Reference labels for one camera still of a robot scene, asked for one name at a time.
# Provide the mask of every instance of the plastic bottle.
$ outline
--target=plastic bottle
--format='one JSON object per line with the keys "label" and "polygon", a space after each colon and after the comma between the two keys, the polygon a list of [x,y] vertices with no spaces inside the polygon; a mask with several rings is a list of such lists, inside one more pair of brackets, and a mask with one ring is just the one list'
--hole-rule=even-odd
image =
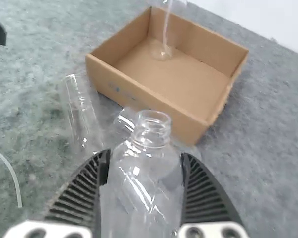
{"label": "plastic bottle", "polygon": [[59,85],[63,111],[71,131],[73,152],[81,159],[87,159],[104,149],[103,134],[96,116],[100,110],[99,101],[96,102],[95,113],[88,88],[88,79],[84,74],[71,74]]}
{"label": "plastic bottle", "polygon": [[113,151],[102,188],[103,238],[170,238],[180,226],[183,174],[170,146],[171,118],[137,113],[130,138]]}

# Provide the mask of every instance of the clear plastic tube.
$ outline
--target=clear plastic tube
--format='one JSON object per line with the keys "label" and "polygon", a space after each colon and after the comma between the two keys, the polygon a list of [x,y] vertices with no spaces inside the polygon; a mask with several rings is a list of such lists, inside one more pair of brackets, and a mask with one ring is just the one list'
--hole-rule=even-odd
{"label": "clear plastic tube", "polygon": [[8,167],[8,169],[9,169],[11,175],[12,175],[14,186],[15,186],[16,200],[17,200],[17,203],[18,203],[18,208],[22,208],[21,190],[20,190],[19,181],[18,181],[18,178],[15,174],[15,171],[14,171],[13,167],[11,166],[11,164],[9,163],[9,161],[1,153],[0,153],[0,159],[2,159],[2,161]]}
{"label": "clear plastic tube", "polygon": [[181,15],[187,6],[187,0],[148,0],[148,2],[153,6],[163,8],[166,12],[162,27],[162,39],[153,41],[150,47],[151,54],[156,60],[165,61],[172,58],[173,48],[184,34],[183,29],[171,27],[173,21],[170,16],[171,14]]}
{"label": "clear plastic tube", "polygon": [[90,97],[90,85],[85,74],[71,74],[59,86],[63,111],[72,133],[73,151],[79,158],[89,158],[104,149],[103,135]]}

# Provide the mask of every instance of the bottle neck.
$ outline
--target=bottle neck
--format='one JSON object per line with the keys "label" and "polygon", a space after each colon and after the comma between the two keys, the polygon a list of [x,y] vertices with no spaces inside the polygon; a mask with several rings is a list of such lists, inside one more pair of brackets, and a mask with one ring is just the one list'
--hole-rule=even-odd
{"label": "bottle neck", "polygon": [[143,110],[137,113],[132,142],[143,148],[159,149],[170,142],[171,118],[169,115]]}

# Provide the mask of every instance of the clear plastic cylinder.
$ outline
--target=clear plastic cylinder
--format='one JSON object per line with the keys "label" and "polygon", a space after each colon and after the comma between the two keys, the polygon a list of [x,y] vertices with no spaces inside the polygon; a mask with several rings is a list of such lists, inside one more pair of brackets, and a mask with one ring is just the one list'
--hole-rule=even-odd
{"label": "clear plastic cylinder", "polygon": [[[169,60],[174,55],[174,49],[185,36],[184,25],[175,25],[175,18],[182,16],[187,7],[187,0],[148,0],[149,4],[162,8],[165,11],[164,20],[161,26],[156,26],[161,31],[161,38],[156,39],[150,46],[152,56],[156,60]],[[152,9],[152,14],[158,14],[157,9]]]}
{"label": "clear plastic cylinder", "polygon": [[97,118],[99,101],[93,103],[90,84],[85,74],[71,74],[59,85],[66,121],[71,132],[72,148],[76,156],[87,159],[104,149],[102,130]]}

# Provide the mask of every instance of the open cardboard box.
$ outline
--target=open cardboard box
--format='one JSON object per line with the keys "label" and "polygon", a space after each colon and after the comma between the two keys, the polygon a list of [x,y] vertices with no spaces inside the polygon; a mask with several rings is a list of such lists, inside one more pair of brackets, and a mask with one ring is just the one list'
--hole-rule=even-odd
{"label": "open cardboard box", "polygon": [[121,106],[168,113],[172,131],[194,144],[222,111],[248,49],[171,15],[168,35],[176,49],[167,61],[150,53],[162,41],[165,12],[149,8],[86,56],[96,89]]}

